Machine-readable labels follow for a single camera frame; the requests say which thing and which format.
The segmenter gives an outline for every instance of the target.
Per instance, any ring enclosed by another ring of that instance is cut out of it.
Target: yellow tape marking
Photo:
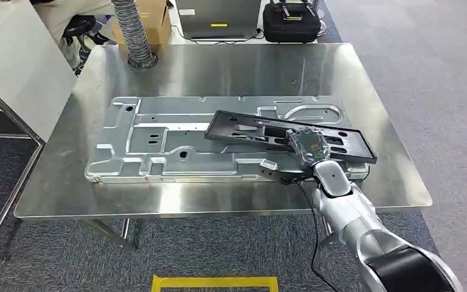
[[[276,277],[158,277],[153,275],[151,292],[161,288],[218,288],[218,287],[269,287],[278,292]]]

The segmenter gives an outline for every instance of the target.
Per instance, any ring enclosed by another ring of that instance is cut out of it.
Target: metal table top
[[[84,170],[117,96],[333,96],[378,155],[362,190],[382,212],[432,204],[349,44],[166,46],[132,71],[123,50],[96,47],[16,206],[23,219],[184,217],[307,212],[296,186],[273,182],[91,184]]]

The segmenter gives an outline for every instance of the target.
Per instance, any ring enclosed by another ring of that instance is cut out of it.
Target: floor
[[[382,220],[436,252],[420,214],[385,214]],[[120,230],[120,221],[105,223]],[[137,249],[127,252],[81,222],[10,217],[0,233],[0,251],[11,256],[0,265],[0,292],[149,291],[153,274],[277,276],[282,292],[331,292],[310,271],[313,230],[310,214],[134,220],[128,236]],[[341,292],[363,292],[341,244],[323,250],[316,265]]]
[[[467,1],[327,0],[426,183],[423,212],[467,291]]]

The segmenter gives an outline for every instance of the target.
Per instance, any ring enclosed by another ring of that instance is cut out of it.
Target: stool
[[[72,38],[76,37],[81,45],[81,49],[88,55],[90,48],[85,45],[84,36],[92,30],[95,25],[95,17],[92,15],[75,15],[69,21],[63,32],[62,37],[67,40],[68,44],[72,43]]]

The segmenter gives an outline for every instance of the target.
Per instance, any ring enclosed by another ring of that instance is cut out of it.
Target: black cable
[[[362,181],[365,181],[368,178],[368,176],[370,176],[370,170],[371,170],[371,168],[368,165],[368,174],[362,179]]]
[[[311,212],[313,213],[313,218],[314,218],[314,228],[316,230],[316,245],[314,245],[314,253],[313,253],[313,258],[311,260],[311,270],[313,271],[313,273],[318,277],[320,278],[323,282],[325,282],[330,288],[332,288],[332,290],[334,290],[335,292],[339,292],[339,290],[332,284],[330,283],[330,281],[327,280],[327,278],[325,278],[325,276],[323,276],[320,272],[318,272],[316,270],[316,268],[314,267],[314,262],[316,261],[316,254],[317,254],[317,250],[319,249],[319,228],[317,227],[317,218],[316,218],[316,213],[314,212],[314,207],[313,207],[313,204],[311,203],[311,201],[309,200],[309,198],[307,197],[307,192],[305,191],[305,189],[300,186],[299,183],[296,182],[296,180],[292,180],[292,183],[294,183],[295,185],[297,185],[303,192],[303,196],[305,197],[305,199],[307,200],[307,203],[309,204],[309,207],[311,208]]]
[[[184,35],[180,32],[178,26],[173,26],[173,25],[171,25],[171,26],[176,28],[176,30],[178,31],[178,34],[179,34],[180,37],[182,37],[184,40],[191,41],[191,42],[193,42],[193,43],[195,43],[195,44],[197,44],[197,45],[200,46],[200,44],[199,44],[197,41],[195,41],[195,40],[193,40],[193,39],[190,39],[190,38],[184,37]],[[257,34],[259,34],[260,32],[262,32],[262,36],[261,36],[260,38],[257,38]],[[264,30],[262,30],[262,29],[257,29],[257,34],[255,34],[255,35],[253,35],[253,36],[251,36],[250,38],[247,38],[247,39],[245,39],[245,40],[231,41],[231,43],[228,43],[228,41],[218,41],[217,43],[215,43],[215,44],[213,44],[213,45],[216,45],[216,44],[235,44],[235,43],[243,43],[243,42],[245,42],[245,41],[249,41],[249,40],[253,40],[253,39],[255,39],[255,40],[262,40],[262,39],[264,38]]]
[[[178,31],[178,34],[180,34],[180,37],[182,37],[184,40],[192,41],[192,42],[194,42],[195,44],[199,45],[197,41],[191,40],[190,38],[184,37],[184,35],[180,32],[178,26],[174,26],[174,25],[171,25],[171,26],[176,28],[176,30]]]

